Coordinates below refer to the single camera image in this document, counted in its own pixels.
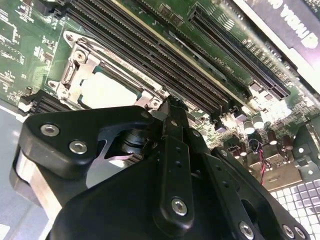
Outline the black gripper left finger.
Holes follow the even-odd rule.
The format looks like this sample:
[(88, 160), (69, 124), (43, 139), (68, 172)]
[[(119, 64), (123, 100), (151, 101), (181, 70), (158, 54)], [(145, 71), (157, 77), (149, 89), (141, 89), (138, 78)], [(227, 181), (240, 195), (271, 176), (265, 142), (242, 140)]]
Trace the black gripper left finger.
[(153, 113), (122, 106), (35, 114), (22, 125), (13, 168), (54, 222), (75, 196), (155, 154), (188, 154), (167, 97)]

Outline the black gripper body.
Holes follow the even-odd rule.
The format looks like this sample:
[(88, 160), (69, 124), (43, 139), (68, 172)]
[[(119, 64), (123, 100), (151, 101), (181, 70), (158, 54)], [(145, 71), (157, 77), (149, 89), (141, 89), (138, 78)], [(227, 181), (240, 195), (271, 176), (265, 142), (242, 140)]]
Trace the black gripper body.
[(72, 198), (52, 240), (219, 240), (222, 211), (199, 155), (157, 153)]

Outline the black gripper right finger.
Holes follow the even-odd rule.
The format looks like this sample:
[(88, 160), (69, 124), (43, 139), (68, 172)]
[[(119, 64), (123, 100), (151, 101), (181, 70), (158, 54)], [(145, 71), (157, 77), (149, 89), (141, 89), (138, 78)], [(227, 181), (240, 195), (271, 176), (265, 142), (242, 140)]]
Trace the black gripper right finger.
[(174, 111), (189, 144), (192, 165), (210, 185), (219, 211), (223, 240), (308, 240), (305, 228), (227, 150), (209, 150), (189, 126), (188, 107), (177, 100)]

